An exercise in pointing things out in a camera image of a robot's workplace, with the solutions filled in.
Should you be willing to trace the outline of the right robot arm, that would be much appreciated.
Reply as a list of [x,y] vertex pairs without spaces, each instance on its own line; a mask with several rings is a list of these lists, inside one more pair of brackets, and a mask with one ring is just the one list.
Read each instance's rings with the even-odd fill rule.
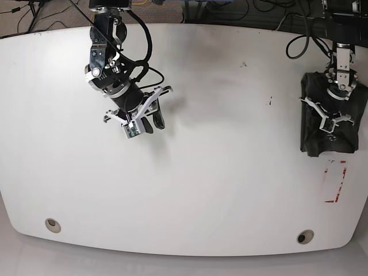
[[[95,13],[90,21],[90,61],[85,68],[89,85],[111,99],[117,110],[108,110],[104,122],[116,120],[127,138],[143,133],[152,134],[154,128],[164,129],[165,123],[159,97],[171,92],[171,86],[152,84],[152,91],[139,87],[142,78],[152,68],[148,62],[152,55],[152,37],[146,24],[131,11],[131,1],[90,1]],[[132,60],[122,53],[127,27],[121,12],[126,11],[143,28],[147,39],[147,53],[141,60]]]

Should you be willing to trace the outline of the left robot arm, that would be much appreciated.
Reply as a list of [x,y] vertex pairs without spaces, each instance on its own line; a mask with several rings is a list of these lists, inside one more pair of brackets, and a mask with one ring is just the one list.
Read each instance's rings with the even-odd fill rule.
[[353,68],[356,48],[367,46],[367,1],[323,1],[323,17],[308,19],[305,46],[313,41],[328,58],[323,72],[302,77],[304,135],[356,132],[367,106],[367,87]]

